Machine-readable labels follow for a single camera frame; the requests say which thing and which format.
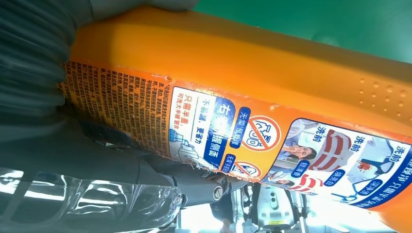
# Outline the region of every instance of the blue label banner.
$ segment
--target blue label banner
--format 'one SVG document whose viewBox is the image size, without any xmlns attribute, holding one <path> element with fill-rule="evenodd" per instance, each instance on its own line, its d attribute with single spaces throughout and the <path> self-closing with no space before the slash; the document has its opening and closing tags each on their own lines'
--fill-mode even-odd
<svg viewBox="0 0 412 233">
<path fill-rule="evenodd" d="M 224 158 L 222 172 L 229 173 L 235 163 L 236 156 L 233 154 L 227 154 Z"/>
<path fill-rule="evenodd" d="M 216 98 L 204 153 L 204 159 L 215 168 L 219 168 L 222 161 L 235 113 L 236 108 L 232 101 Z"/>
<path fill-rule="evenodd" d="M 334 186 L 345 174 L 345 170 L 338 169 L 335 170 L 331 176 L 324 182 L 325 186 L 331 187 Z"/>
<path fill-rule="evenodd" d="M 238 113 L 238 118 L 235 122 L 235 128 L 233 130 L 232 139 L 230 140 L 230 147 L 238 149 L 242 144 L 242 138 L 246 131 L 247 122 L 250 117 L 250 108 L 241 107 Z"/>
<path fill-rule="evenodd" d="M 306 169 L 308 169 L 310 162 L 308 160 L 300 161 L 295 169 L 293 170 L 291 176 L 294 178 L 299 178 L 305 173 Z"/>
</svg>

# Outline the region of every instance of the metal machine part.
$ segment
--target metal machine part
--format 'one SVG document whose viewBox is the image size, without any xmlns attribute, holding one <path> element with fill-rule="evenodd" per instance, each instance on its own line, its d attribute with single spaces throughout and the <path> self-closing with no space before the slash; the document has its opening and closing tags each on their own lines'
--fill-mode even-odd
<svg viewBox="0 0 412 233">
<path fill-rule="evenodd" d="M 253 190 L 252 221 L 260 229 L 290 230 L 297 223 L 299 212 L 292 203 L 290 193 L 260 184 L 255 184 Z"/>
</svg>

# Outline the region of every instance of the white label area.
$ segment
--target white label area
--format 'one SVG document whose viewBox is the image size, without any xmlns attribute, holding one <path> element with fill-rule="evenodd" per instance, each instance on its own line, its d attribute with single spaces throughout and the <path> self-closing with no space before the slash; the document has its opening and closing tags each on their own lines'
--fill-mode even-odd
<svg viewBox="0 0 412 233">
<path fill-rule="evenodd" d="M 390 200 L 411 181 L 410 145 L 307 119 L 292 123 L 262 180 L 363 208 Z"/>
<path fill-rule="evenodd" d="M 169 145 L 173 159 L 214 169 L 203 159 L 216 97 L 173 88 Z"/>
</svg>

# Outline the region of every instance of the woman in photo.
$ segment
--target woman in photo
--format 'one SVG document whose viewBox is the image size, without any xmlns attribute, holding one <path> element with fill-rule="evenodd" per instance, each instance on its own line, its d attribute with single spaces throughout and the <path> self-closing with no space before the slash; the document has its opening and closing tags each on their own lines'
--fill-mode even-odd
<svg viewBox="0 0 412 233">
<path fill-rule="evenodd" d="M 310 147 L 302 147 L 300 145 L 285 142 L 283 145 L 282 149 L 279 152 L 278 159 L 281 160 L 286 160 L 288 157 L 289 158 L 294 158 L 294 159 L 304 159 L 304 160 L 311 160 L 316 157 L 317 152 Z"/>
</svg>

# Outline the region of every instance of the bolt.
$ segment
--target bolt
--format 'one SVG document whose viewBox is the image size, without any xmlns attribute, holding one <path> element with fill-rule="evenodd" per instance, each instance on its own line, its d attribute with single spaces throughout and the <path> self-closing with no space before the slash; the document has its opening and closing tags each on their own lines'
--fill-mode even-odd
<svg viewBox="0 0 412 233">
<path fill-rule="evenodd" d="M 223 195 L 223 189 L 220 185 L 216 186 L 215 189 L 213 190 L 213 199 L 215 201 L 218 201 L 222 198 Z"/>
</svg>

